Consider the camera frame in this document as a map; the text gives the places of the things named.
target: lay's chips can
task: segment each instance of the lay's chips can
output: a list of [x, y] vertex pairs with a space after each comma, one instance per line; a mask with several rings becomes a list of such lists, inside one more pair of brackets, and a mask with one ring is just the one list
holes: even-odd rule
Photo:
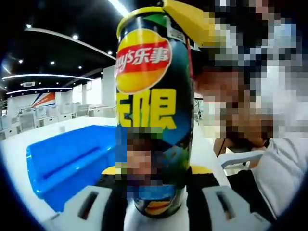
[[135, 205], [146, 216], [165, 218], [181, 205], [193, 136], [185, 35], [160, 7], [133, 11], [117, 35], [118, 126], [130, 130], [128, 159], [137, 166], [130, 171], [128, 163], [128, 175], [141, 175]]

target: lay's logo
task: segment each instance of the lay's logo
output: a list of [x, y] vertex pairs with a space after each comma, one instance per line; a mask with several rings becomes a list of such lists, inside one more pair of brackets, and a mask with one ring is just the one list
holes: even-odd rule
[[172, 61], [169, 41], [149, 29], [128, 33], [118, 47], [116, 58], [117, 89], [134, 94], [158, 83]]

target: blue plastic tray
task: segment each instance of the blue plastic tray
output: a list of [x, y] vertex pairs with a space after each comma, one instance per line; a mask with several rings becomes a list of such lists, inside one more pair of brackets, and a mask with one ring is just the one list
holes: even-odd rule
[[28, 175], [34, 193], [54, 209], [116, 163], [116, 127], [89, 126], [27, 147]]

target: curved ceiling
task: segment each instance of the curved ceiling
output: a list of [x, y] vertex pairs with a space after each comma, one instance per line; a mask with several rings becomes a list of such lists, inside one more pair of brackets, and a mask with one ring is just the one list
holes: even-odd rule
[[[242, 23], [241, 29], [247, 35], [247, 41], [258, 37], [255, 30], [258, 26], [251, 26], [258, 20], [243, 20], [245, 16], [241, 12], [247, 11], [243, 7], [217, 7], [216, 0], [181, 1], [203, 10], [216, 11], [220, 17], [226, 17], [228, 22], [239, 24], [244, 21], [245, 25], [249, 22], [249, 26]], [[237, 5], [241, 6], [242, 1], [236, 0]], [[24, 32], [11, 41], [9, 52], [1, 64], [0, 74], [5, 79], [0, 81], [0, 98], [21, 95], [21, 92], [10, 92], [25, 89], [71, 88], [74, 84], [88, 81], [64, 76], [101, 77], [104, 68], [115, 64], [116, 28], [123, 18], [115, 2], [121, 3], [130, 12], [141, 7], [156, 6], [159, 0], [38, 0], [34, 14], [25, 22]], [[35, 82], [35, 85], [25, 88], [24, 82]]]

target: chair backrest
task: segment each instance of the chair backrest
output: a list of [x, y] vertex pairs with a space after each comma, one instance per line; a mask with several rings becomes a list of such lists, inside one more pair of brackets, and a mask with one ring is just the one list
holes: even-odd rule
[[1, 117], [2, 129], [8, 129], [11, 127], [11, 119], [7, 115]]
[[73, 104], [66, 103], [60, 105], [60, 114], [68, 114], [73, 112]]
[[37, 107], [35, 109], [35, 114], [37, 119], [44, 119], [47, 117], [47, 110], [46, 107]]
[[11, 122], [12, 124], [16, 124], [18, 122], [18, 117], [13, 117]]
[[88, 116], [89, 105], [79, 105], [77, 107], [76, 117]]
[[115, 118], [116, 117], [116, 111], [115, 108], [103, 108], [103, 117], [104, 118]]
[[35, 129], [36, 121], [35, 121], [34, 112], [23, 112], [19, 115], [20, 129], [21, 131], [28, 131], [31, 129]]
[[57, 106], [50, 105], [46, 107], [47, 116], [56, 116], [57, 115]]

